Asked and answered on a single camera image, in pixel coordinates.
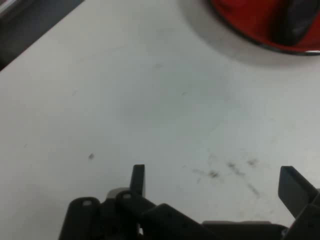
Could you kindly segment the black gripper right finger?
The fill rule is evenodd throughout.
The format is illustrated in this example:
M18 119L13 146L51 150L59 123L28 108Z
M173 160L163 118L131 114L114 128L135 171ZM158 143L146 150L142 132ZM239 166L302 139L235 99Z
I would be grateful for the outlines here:
M294 167L280 168L278 196L294 217L284 240L320 238L320 191Z

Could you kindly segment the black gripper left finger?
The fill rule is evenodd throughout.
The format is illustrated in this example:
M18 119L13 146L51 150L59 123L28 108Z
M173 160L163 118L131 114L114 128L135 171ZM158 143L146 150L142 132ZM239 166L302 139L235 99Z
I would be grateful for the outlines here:
M167 204L143 196L145 166L133 166L130 186L100 202L73 200L61 228L61 240L197 240L200 224Z

